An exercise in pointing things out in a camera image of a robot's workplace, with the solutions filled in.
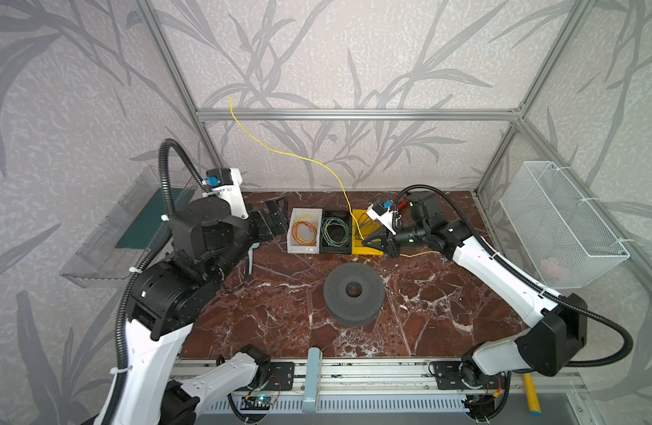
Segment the grey perforated spool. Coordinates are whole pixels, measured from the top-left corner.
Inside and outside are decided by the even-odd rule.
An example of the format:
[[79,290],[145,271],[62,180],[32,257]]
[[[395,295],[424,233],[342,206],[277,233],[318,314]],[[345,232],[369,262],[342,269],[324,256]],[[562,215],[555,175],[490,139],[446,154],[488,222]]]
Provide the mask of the grey perforated spool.
[[348,262],[333,269],[324,282],[324,301],[335,322],[364,327],[377,319],[386,298],[386,284],[373,267]]

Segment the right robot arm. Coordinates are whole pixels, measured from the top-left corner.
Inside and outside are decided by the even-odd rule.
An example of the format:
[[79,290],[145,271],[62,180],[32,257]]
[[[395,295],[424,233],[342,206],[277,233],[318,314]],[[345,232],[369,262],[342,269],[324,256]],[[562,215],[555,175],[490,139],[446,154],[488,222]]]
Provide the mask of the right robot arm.
[[[460,372],[469,386],[485,376],[529,372],[554,376],[565,367],[609,366],[634,350],[634,338],[623,326],[588,310],[581,297],[543,285],[499,253],[448,193],[414,184],[393,200],[370,205],[366,214],[380,226],[363,239],[364,246],[391,258],[399,258],[406,246],[426,246],[480,279],[526,324],[526,330],[514,336],[481,343],[464,354]],[[578,361],[575,357],[588,341],[589,322],[618,333],[621,347],[600,359]]]

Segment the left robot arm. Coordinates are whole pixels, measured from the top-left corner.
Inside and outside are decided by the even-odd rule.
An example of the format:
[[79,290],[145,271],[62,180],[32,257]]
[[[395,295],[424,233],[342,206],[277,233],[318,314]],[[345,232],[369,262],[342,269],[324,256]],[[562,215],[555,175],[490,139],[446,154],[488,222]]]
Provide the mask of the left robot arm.
[[[177,207],[169,159],[176,154],[203,191]],[[271,199],[262,210],[246,205],[239,171],[215,168],[204,175],[172,138],[158,151],[166,231],[131,271],[114,328],[117,365],[110,394],[97,424],[191,424],[207,406],[239,389],[255,391],[272,377],[270,359],[244,346],[197,378],[177,381],[175,360],[203,308],[239,264],[250,264],[261,243],[289,228],[288,204]]]

